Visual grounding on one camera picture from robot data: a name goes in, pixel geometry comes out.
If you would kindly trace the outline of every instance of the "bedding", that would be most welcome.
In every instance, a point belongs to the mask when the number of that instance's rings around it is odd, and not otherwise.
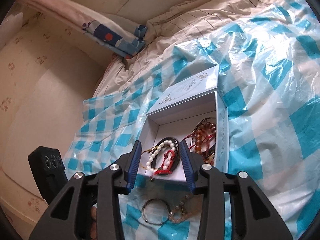
[[[137,56],[127,60],[114,56],[93,97],[123,92],[132,82],[170,57],[175,45],[208,37],[226,24],[262,11],[281,0],[193,0],[174,6],[149,20],[144,37],[147,44]]]
[[[69,27],[124,58],[132,58],[144,46],[147,28],[119,16],[102,15],[70,0],[17,0]]]
[[[320,24],[305,0],[194,0],[147,23],[147,47],[123,63],[114,56],[84,124],[65,155],[66,173],[95,173],[130,152],[145,113],[171,84],[219,65],[228,106],[228,172],[246,170],[286,222],[294,239],[319,209]],[[154,197],[175,206],[188,192],[138,175],[119,197],[126,239],[196,239],[201,197],[180,224],[146,224],[141,206]],[[153,206],[153,219],[165,217]],[[226,195],[225,238],[230,239]]]

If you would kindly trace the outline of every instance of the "jewelry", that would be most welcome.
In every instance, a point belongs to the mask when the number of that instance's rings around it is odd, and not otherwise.
[[[212,117],[207,117],[201,120],[201,122],[198,123],[192,133],[186,136],[185,139],[191,137],[191,147],[189,149],[194,147],[195,152],[203,157],[205,163],[213,165],[215,144],[210,147],[210,140],[212,138],[215,138],[217,133],[217,126],[215,123],[207,122],[208,119],[212,119]],[[206,143],[205,152],[201,152],[201,145],[203,143]]]
[[[146,206],[149,205],[150,202],[152,202],[152,201],[161,201],[161,202],[163,202],[163,203],[166,205],[167,210],[168,210],[168,217],[167,217],[167,219],[166,219],[165,221],[162,221],[161,223],[153,223],[153,222],[150,222],[150,221],[147,219],[147,217],[146,217],[146,215],[145,215],[145,213],[144,213],[144,210],[145,210]],[[162,226],[164,223],[166,223],[166,222],[169,220],[169,214],[170,214],[170,213],[171,213],[171,209],[170,209],[169,204],[167,203],[167,201],[165,201],[165,200],[163,200],[163,199],[161,199],[161,198],[152,198],[152,199],[149,199],[148,201],[146,201],[146,202],[143,204],[143,206],[142,206],[142,208],[141,208],[141,215],[142,215],[143,220],[144,220],[146,223],[151,224],[151,225],[154,225],[154,226]]]
[[[162,145],[167,147],[169,146],[170,150],[164,154],[164,159],[161,166],[159,168],[156,168],[157,154],[163,147]],[[158,146],[157,149],[153,151],[153,154],[155,153],[156,154],[155,154],[155,157],[153,158],[153,161],[151,162],[151,168],[154,169],[153,175],[171,174],[177,168],[180,161],[179,141],[173,137],[166,137],[166,138],[163,138],[161,141],[159,141],[156,146]]]
[[[159,168],[156,168],[156,160],[159,152],[162,148],[168,147],[170,148],[164,154],[164,160]],[[178,166],[180,161],[179,155],[179,141],[173,137],[166,137],[159,141],[156,146],[151,149],[145,150],[143,153],[151,153],[146,166],[143,166],[141,163],[139,164],[141,168],[147,171],[153,172],[150,180],[154,181],[154,175],[168,175],[171,174]]]
[[[185,220],[187,220],[188,218],[190,218],[195,212],[187,212],[186,211],[186,208],[184,206],[185,202],[192,198],[192,194],[187,194],[185,195],[182,200],[179,202],[179,205],[177,205],[170,213],[169,213],[169,220],[172,222],[172,223],[175,223],[175,224],[179,224]],[[181,218],[174,218],[173,216],[180,210],[181,212]]]
[[[156,150],[157,149],[157,147],[152,147],[151,149],[148,149],[148,150],[145,150],[144,152],[142,152],[141,153],[141,155],[142,154],[144,154],[144,153],[150,153],[150,152],[152,152],[153,150]],[[143,166],[141,163],[139,163],[139,166],[141,167],[141,168],[143,168],[144,170],[147,170],[147,167],[145,167],[145,166]]]

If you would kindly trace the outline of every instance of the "blue checkered plastic bag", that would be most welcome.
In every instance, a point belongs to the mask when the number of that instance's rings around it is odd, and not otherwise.
[[[285,0],[210,38],[176,46],[123,93],[84,102],[84,125],[64,160],[68,176],[98,172],[131,151],[146,112],[169,85],[219,65],[218,89],[229,116],[228,172],[246,170],[297,239],[320,208],[319,45],[320,24],[305,0]],[[141,218],[149,198],[174,205],[186,190],[138,176],[132,193],[119,199],[126,239],[196,239],[200,213],[163,227]],[[195,198],[190,208],[200,202]],[[226,239],[230,225],[226,196]]]

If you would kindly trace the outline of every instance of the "black device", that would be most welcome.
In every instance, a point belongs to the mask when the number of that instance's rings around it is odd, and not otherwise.
[[[141,151],[141,143],[136,141],[131,153],[121,155],[112,165],[99,173],[89,176],[82,172],[75,173],[50,203],[29,240],[91,239],[90,209],[95,203],[99,206],[98,239],[124,239],[118,195],[127,195],[134,187]],[[39,165],[45,162],[46,155],[41,156],[42,162],[38,162]],[[34,178],[36,181],[40,180],[39,176]],[[43,186],[43,183],[37,182],[37,185],[43,187],[39,189],[42,194],[54,184]]]
[[[141,143],[136,141],[131,153],[121,155],[99,173],[75,173],[44,212],[29,240],[44,236],[46,240],[89,240],[90,209],[95,203],[97,240],[124,240],[118,195],[127,195],[134,187],[141,152]],[[224,239],[224,192],[230,193],[232,240],[292,240],[276,209],[245,171],[237,175],[220,172],[191,153],[185,140],[180,143],[180,156],[190,191],[203,195],[198,240]],[[41,157],[39,165],[46,163],[46,154]]]
[[[39,146],[28,160],[40,194],[50,204],[68,181],[59,150]]]

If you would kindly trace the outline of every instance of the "metal bangle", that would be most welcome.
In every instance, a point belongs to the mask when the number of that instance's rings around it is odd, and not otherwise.
[[[152,201],[155,201],[155,200],[161,201],[161,202],[163,202],[163,203],[167,206],[168,217],[167,217],[167,219],[166,219],[165,221],[163,221],[163,222],[161,222],[161,223],[149,222],[149,220],[147,219],[147,217],[146,217],[146,215],[145,215],[145,213],[144,213],[144,210],[145,210],[146,206],[148,206]],[[142,206],[142,208],[141,208],[141,215],[142,215],[143,220],[144,220],[146,223],[151,224],[151,225],[154,225],[154,226],[162,226],[164,223],[166,223],[166,222],[169,220],[169,214],[170,214],[170,212],[171,212],[171,209],[170,209],[169,204],[167,203],[167,201],[165,201],[165,200],[163,200],[163,199],[161,199],[161,198],[152,198],[152,199],[149,199],[148,201],[146,201],[146,202],[143,204],[143,206]]]

